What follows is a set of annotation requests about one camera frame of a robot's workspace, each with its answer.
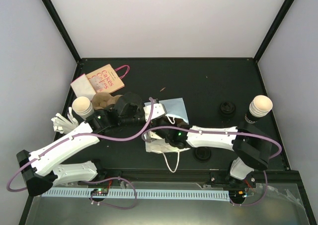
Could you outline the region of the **light blue paper bag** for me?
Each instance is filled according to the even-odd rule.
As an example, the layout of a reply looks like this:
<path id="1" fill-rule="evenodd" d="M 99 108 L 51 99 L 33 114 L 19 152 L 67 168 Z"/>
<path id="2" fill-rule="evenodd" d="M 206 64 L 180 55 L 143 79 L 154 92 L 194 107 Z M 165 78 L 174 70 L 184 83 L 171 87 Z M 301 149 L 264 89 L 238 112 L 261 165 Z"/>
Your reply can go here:
<path id="1" fill-rule="evenodd" d="M 159 126 L 172 126 L 167 129 L 155 129 L 143 135 L 145 140 L 146 152 L 161 154 L 165 160 L 166 166 L 171 173 L 175 173 L 179 166 L 180 154 L 184 151 L 190 150 L 186 144 L 183 136 L 186 132 L 180 131 L 180 126 L 188 125 L 188 116 L 183 98 L 174 98 L 161 100 L 159 103 L 163 104 L 166 108 L 166 115 L 154 119 L 151 123 L 153 127 Z M 176 166 L 172 169 L 167 160 L 168 153 L 176 153 Z"/>

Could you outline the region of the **black coffee lid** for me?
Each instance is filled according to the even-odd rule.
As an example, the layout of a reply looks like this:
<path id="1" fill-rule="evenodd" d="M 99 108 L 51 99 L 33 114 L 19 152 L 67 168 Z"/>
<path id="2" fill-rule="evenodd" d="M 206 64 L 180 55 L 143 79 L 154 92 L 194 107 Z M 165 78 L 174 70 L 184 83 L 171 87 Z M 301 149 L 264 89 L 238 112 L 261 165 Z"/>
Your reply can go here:
<path id="1" fill-rule="evenodd" d="M 224 101 L 219 106 L 219 113 L 223 117 L 233 117 L 236 113 L 236 106 L 234 103 L 230 101 Z"/>
<path id="2" fill-rule="evenodd" d="M 211 158 L 211 150 L 206 147 L 196 148 L 193 152 L 194 158 L 199 162 L 208 162 Z"/>

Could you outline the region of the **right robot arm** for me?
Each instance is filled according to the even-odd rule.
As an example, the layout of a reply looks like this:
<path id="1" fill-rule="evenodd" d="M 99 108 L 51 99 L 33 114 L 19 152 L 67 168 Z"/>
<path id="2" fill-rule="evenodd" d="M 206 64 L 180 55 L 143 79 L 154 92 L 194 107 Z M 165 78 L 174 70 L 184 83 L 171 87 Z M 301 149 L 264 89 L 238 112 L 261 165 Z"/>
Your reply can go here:
<path id="1" fill-rule="evenodd" d="M 244 180 L 255 170 L 268 169 L 272 143 L 252 124 L 240 123 L 230 128 L 200 128 L 191 125 L 168 126 L 155 130 L 166 143 L 179 149 L 210 147 L 230 150 L 238 156 L 230 166 L 230 177 Z"/>

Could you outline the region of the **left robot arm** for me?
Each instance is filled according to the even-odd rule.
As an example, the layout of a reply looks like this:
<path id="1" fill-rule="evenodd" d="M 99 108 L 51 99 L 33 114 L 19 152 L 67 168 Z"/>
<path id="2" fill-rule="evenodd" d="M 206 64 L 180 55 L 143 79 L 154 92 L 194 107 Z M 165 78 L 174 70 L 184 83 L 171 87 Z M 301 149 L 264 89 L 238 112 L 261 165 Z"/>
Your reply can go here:
<path id="1" fill-rule="evenodd" d="M 42 195 L 52 187 L 75 181 L 93 181 L 102 171 L 93 160 L 79 164 L 64 165 L 63 162 L 81 150 L 99 143 L 100 139 L 127 142 L 140 136 L 149 126 L 155 114 L 157 101 L 149 98 L 145 105 L 142 99 L 131 92 L 118 96 L 114 104 L 94 110 L 75 129 L 53 143 L 29 152 L 17 153 L 18 174 L 25 183 L 29 196 Z M 103 135 L 105 130 L 118 126 L 143 124 L 141 130 L 127 138 Z"/>

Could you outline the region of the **white pink-edged napkin pack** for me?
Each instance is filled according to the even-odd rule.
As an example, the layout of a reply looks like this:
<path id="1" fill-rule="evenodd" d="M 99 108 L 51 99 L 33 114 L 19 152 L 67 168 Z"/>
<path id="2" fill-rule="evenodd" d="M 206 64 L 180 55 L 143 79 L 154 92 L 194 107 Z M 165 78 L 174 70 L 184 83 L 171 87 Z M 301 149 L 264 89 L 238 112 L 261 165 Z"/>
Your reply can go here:
<path id="1" fill-rule="evenodd" d="M 92 100 L 96 94 L 86 74 L 82 74 L 73 82 L 71 82 L 71 88 L 73 89 L 77 98 L 86 97 L 89 100 Z"/>

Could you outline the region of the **brown Cakes paper bag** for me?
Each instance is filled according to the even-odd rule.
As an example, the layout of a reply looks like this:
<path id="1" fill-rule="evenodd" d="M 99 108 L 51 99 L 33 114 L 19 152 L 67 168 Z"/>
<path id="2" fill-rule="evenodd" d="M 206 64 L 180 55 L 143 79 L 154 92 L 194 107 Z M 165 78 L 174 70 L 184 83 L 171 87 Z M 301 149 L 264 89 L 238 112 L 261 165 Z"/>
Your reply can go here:
<path id="1" fill-rule="evenodd" d="M 126 69 L 126 71 L 122 76 L 119 76 L 117 72 L 122 69 Z M 125 86 L 122 79 L 127 75 L 129 70 L 129 65 L 123 65 L 114 69 L 110 64 L 107 64 L 91 73 L 86 74 L 86 77 L 96 93 L 113 93 Z"/>

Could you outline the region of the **left paper cup stack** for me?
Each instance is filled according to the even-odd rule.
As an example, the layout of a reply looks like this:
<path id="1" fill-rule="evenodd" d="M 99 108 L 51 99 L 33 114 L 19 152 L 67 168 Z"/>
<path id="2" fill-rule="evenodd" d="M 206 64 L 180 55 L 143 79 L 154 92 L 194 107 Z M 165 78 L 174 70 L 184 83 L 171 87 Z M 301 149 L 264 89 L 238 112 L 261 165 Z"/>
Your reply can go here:
<path id="1" fill-rule="evenodd" d="M 84 96 L 78 97 L 73 101 L 72 109 L 84 120 L 94 113 L 92 102 Z"/>

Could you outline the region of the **paper cup stack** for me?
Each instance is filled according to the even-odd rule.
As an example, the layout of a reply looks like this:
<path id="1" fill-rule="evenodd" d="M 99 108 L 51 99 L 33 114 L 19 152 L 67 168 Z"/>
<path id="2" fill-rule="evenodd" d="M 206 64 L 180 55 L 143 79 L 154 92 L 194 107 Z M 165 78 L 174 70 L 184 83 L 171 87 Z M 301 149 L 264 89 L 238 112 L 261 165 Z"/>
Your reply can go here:
<path id="1" fill-rule="evenodd" d="M 269 97 L 258 95 L 250 103 L 248 111 L 245 114 L 245 120 L 250 124 L 254 124 L 260 118 L 266 116 L 272 108 L 273 103 Z"/>
<path id="2" fill-rule="evenodd" d="M 78 97 L 73 101 L 72 109 L 84 120 L 94 113 L 92 102 L 84 96 Z"/>

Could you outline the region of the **right paper cup stack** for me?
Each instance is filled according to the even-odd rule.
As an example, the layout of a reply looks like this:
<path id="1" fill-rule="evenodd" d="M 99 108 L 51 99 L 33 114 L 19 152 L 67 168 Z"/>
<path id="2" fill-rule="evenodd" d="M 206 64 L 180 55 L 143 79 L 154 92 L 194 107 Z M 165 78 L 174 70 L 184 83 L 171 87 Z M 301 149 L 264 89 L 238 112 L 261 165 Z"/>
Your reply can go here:
<path id="1" fill-rule="evenodd" d="M 269 97 L 258 95 L 250 103 L 248 111 L 245 114 L 245 120 L 250 124 L 254 124 L 260 118 L 266 116 L 272 108 L 273 103 Z"/>

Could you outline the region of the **black left frame post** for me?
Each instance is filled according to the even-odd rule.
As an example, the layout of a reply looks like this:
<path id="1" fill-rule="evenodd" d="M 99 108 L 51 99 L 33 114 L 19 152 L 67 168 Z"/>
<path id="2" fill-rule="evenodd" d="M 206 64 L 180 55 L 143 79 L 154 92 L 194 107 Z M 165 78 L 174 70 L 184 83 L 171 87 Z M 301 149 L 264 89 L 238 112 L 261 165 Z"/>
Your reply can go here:
<path id="1" fill-rule="evenodd" d="M 41 0 L 44 7 L 46 8 L 48 14 L 50 15 L 52 21 L 54 22 L 57 30 L 59 31 L 62 39 L 64 40 L 68 50 L 70 51 L 72 57 L 74 58 L 74 60 L 78 63 L 81 61 L 81 57 L 78 53 L 78 51 L 76 50 L 76 47 L 74 45 L 74 43 L 72 42 L 67 29 L 65 28 L 57 10 L 54 7 L 54 4 L 52 3 L 51 0 Z"/>

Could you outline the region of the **black frame post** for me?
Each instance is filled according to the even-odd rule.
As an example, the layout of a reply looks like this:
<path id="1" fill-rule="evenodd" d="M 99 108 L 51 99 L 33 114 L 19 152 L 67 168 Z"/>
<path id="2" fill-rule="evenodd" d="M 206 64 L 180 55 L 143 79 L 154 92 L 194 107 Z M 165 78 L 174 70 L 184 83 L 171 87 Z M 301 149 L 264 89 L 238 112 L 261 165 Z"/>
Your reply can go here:
<path id="1" fill-rule="evenodd" d="M 285 16 L 287 15 L 289 9 L 293 5 L 295 0 L 284 0 L 278 13 L 276 14 L 272 24 L 270 25 L 264 39 L 262 40 L 258 50 L 256 51 L 253 60 L 256 63 L 259 63 L 260 59 L 262 58 L 263 54 L 265 53 L 267 47 L 269 46 L 271 40 L 273 39 L 275 33 L 279 29 L 281 23 L 283 22 Z"/>
<path id="2" fill-rule="evenodd" d="M 41 0 L 44 7 L 46 8 L 48 14 L 50 15 L 52 21 L 54 22 L 57 30 L 59 31 L 62 39 L 64 40 L 68 50 L 70 51 L 72 57 L 74 58 L 74 60 L 78 63 L 81 61 L 81 57 L 78 53 L 78 51 L 76 50 L 76 47 L 74 45 L 74 43 L 72 42 L 67 29 L 65 28 L 57 10 L 54 7 L 54 4 L 52 3 L 51 0 Z"/>

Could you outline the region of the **black right frame post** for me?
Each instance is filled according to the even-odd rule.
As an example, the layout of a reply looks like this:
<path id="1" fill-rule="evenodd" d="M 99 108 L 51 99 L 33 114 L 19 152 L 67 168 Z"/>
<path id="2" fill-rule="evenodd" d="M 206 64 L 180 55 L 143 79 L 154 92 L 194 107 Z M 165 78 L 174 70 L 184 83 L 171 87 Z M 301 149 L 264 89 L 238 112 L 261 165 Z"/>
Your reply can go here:
<path id="1" fill-rule="evenodd" d="M 285 16 L 287 15 L 289 9 L 293 5 L 295 0 L 284 0 L 278 13 L 276 14 L 272 24 L 270 25 L 264 39 L 262 40 L 258 50 L 256 51 L 253 60 L 256 63 L 259 63 L 260 59 L 262 58 L 263 54 L 265 53 L 267 47 L 269 46 L 271 40 L 273 39 L 275 33 L 279 29 L 281 23 L 283 22 Z"/>

